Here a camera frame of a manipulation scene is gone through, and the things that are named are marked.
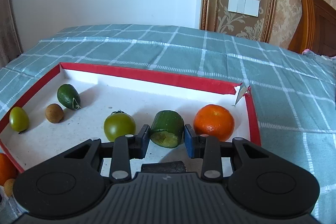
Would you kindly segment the white wall switch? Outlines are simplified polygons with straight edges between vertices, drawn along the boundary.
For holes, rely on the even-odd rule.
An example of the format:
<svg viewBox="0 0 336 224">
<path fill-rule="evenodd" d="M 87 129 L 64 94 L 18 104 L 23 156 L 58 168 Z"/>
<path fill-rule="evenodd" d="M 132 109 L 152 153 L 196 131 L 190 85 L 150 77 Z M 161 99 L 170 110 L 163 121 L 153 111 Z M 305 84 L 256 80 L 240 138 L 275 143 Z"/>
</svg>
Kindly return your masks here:
<svg viewBox="0 0 336 224">
<path fill-rule="evenodd" d="M 258 17 L 259 7 L 259 0 L 228 0 L 227 10 L 229 12 Z"/>
</svg>

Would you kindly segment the brown longan fruit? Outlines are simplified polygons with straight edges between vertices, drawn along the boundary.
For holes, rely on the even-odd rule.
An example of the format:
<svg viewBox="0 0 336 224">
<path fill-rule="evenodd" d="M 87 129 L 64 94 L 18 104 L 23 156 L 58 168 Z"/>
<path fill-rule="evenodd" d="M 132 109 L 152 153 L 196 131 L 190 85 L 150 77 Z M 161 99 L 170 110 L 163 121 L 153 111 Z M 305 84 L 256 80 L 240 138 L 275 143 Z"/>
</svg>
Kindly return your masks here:
<svg viewBox="0 0 336 224">
<path fill-rule="evenodd" d="M 59 123 L 64 118 L 64 111 L 58 104 L 53 103 L 47 106 L 45 116 L 49 122 Z"/>
<path fill-rule="evenodd" d="M 5 195 L 8 197 L 11 197 L 13 195 L 13 186 L 15 183 L 15 178 L 9 178 L 8 180 L 5 181 L 3 188 Z"/>
</svg>

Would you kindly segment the small orange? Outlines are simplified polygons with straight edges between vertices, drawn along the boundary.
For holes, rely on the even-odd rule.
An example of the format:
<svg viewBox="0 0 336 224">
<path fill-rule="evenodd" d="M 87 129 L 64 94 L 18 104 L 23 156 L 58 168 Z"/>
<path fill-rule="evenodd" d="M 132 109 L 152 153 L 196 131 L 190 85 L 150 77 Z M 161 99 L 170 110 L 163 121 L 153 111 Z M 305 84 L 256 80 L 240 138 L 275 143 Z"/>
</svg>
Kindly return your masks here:
<svg viewBox="0 0 336 224">
<path fill-rule="evenodd" d="M 214 136 L 219 141 L 227 141 L 233 134 L 235 120 L 231 113 L 219 105 L 206 105 L 201 108 L 193 123 L 197 135 L 207 134 Z"/>
</svg>

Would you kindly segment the large orange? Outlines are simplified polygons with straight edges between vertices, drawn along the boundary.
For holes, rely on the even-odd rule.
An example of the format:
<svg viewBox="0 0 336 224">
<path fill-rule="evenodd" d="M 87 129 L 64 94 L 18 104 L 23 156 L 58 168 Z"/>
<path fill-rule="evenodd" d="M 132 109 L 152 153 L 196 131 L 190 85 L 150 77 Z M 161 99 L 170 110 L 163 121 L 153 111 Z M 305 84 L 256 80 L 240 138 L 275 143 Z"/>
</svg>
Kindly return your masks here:
<svg viewBox="0 0 336 224">
<path fill-rule="evenodd" d="M 11 178 L 17 178 L 18 170 L 13 165 L 6 154 L 0 153 L 0 185 L 4 186 L 5 182 Z"/>
</svg>

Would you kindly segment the short dark eggplant chunk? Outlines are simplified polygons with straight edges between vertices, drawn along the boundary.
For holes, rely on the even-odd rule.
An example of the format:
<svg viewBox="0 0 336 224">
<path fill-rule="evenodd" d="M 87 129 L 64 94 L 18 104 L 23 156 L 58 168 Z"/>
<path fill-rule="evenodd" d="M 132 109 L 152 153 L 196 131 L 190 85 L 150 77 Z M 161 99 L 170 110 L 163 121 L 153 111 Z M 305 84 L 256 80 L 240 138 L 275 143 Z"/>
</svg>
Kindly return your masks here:
<svg viewBox="0 0 336 224">
<path fill-rule="evenodd" d="M 145 173 L 186 173 L 186 166 L 182 161 L 158 162 L 143 164 L 141 172 Z"/>
</svg>

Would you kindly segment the green avocado-like fruit end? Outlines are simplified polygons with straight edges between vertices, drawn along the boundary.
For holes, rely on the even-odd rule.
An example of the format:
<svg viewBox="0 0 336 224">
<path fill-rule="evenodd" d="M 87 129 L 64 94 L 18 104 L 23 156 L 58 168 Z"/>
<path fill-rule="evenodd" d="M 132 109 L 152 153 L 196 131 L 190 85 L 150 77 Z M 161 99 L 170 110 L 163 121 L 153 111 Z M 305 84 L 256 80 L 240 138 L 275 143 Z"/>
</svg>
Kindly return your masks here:
<svg viewBox="0 0 336 224">
<path fill-rule="evenodd" d="M 57 90 L 58 101 L 66 108 L 79 110 L 81 99 L 77 90 L 71 84 L 63 84 Z"/>
</svg>

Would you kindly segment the patterned curtain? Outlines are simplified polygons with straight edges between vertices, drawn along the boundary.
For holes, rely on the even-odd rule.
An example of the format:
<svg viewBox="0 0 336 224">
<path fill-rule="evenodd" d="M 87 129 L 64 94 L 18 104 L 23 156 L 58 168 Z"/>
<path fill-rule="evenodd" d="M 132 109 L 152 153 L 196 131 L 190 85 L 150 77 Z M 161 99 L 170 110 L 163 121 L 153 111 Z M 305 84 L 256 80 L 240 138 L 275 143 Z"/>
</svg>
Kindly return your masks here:
<svg viewBox="0 0 336 224">
<path fill-rule="evenodd" d="M 20 39 L 15 24 L 11 0 L 1 0 L 1 68 L 22 53 Z"/>
</svg>

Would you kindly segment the cut cucumber piece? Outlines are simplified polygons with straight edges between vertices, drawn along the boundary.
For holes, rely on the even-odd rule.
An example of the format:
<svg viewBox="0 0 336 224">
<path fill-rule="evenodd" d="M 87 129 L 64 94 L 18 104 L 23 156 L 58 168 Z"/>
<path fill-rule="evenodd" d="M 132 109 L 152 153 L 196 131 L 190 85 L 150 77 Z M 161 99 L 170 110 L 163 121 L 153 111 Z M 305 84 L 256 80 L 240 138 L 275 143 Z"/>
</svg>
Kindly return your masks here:
<svg viewBox="0 0 336 224">
<path fill-rule="evenodd" d="M 150 140 L 160 147 L 175 148 L 183 137 L 184 120 L 176 111 L 159 111 L 150 127 Z"/>
</svg>

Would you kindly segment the green plaid bedsheet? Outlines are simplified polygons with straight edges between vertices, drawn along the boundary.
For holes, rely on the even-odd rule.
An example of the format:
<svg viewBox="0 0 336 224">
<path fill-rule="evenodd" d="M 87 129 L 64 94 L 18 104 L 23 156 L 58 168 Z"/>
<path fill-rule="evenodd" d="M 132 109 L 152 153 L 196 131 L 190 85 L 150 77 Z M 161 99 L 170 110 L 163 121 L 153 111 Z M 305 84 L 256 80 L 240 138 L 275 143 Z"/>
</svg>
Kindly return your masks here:
<svg viewBox="0 0 336 224">
<path fill-rule="evenodd" d="M 313 174 L 314 217 L 335 223 L 335 61 L 187 27 L 75 26 L 1 68 L 1 114 L 60 62 L 114 65 L 244 83 L 262 146 Z"/>
</svg>

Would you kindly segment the wooden headboard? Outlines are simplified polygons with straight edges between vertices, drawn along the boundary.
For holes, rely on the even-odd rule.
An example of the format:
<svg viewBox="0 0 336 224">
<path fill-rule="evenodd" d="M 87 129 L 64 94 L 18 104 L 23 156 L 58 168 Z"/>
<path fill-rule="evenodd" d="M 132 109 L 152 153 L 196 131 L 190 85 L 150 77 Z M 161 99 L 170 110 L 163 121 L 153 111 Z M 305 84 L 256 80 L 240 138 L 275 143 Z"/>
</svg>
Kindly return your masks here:
<svg viewBox="0 0 336 224">
<path fill-rule="evenodd" d="M 288 50 L 335 56 L 335 9 L 324 0 L 301 0 L 302 15 Z"/>
</svg>

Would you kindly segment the green tomato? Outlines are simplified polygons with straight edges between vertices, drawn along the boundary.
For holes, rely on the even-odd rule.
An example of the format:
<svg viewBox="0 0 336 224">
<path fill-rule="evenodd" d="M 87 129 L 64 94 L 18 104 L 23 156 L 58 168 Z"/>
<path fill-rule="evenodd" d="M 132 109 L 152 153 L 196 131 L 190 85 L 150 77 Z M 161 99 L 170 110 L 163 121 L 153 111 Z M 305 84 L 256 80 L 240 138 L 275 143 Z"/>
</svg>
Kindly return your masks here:
<svg viewBox="0 0 336 224">
<path fill-rule="evenodd" d="M 28 129 L 30 120 L 24 109 L 21 107 L 12 108 L 9 115 L 11 128 L 16 132 L 23 132 Z"/>
<path fill-rule="evenodd" d="M 104 121 L 104 133 L 108 141 L 124 135 L 135 135 L 136 124 L 132 116 L 118 110 L 112 112 Z"/>
</svg>

